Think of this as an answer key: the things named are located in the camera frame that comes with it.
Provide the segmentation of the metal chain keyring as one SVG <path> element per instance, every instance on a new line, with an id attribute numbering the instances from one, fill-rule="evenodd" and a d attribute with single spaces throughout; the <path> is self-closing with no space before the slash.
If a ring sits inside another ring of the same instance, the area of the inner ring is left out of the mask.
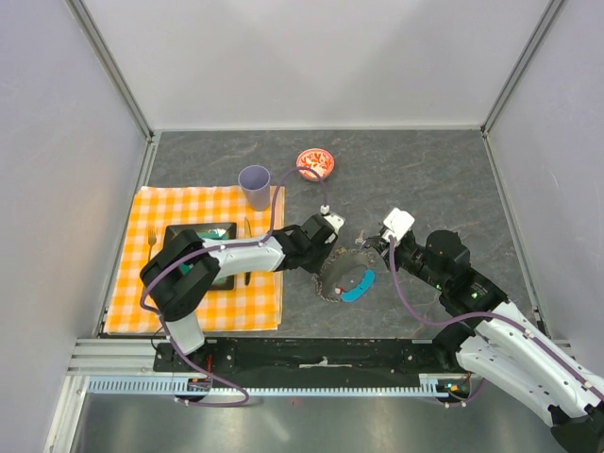
<path id="1" fill-rule="evenodd" d="M 313 276 L 315 291 L 327 302 L 344 303 L 334 288 L 342 287 L 344 291 L 354 288 L 367 269 L 375 272 L 374 264 L 375 259 L 365 250 L 339 247 L 329 256 L 320 273 Z"/>

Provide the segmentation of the blue keyring handle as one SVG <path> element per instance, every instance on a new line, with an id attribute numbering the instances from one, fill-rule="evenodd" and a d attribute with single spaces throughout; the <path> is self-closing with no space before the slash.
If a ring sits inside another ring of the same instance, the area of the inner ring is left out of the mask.
<path id="1" fill-rule="evenodd" d="M 373 270 L 367 269 L 359 283 L 352 289 L 341 291 L 341 300 L 344 303 L 354 303 L 364 296 L 374 285 L 376 273 Z"/>

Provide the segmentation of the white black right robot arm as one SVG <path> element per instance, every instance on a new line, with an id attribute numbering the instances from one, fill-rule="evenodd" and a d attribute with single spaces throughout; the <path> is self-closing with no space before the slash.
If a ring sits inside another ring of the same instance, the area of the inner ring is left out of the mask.
<path id="1" fill-rule="evenodd" d="M 437 230 L 425 244 L 412 232 L 397 239 L 382 229 L 367 238 L 391 273 L 403 269 L 440 294 L 450 319 L 438 323 L 432 359 L 459 366 L 523 403 L 567 452 L 603 449 L 603 378 L 573 359 L 470 263 L 458 233 Z"/>

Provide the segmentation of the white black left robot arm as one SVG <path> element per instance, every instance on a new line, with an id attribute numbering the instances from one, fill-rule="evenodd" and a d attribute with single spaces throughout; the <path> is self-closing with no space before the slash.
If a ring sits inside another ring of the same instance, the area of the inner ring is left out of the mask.
<path id="1" fill-rule="evenodd" d="M 319 213 L 301 226 L 250 239 L 201 238 L 190 228 L 179 232 L 140 273 L 143 297 L 153 299 L 176 343 L 175 361 L 187 371 L 206 363 L 208 350 L 195 311 L 216 279 L 297 268 L 316 274 L 343 225 L 342 216 Z"/>

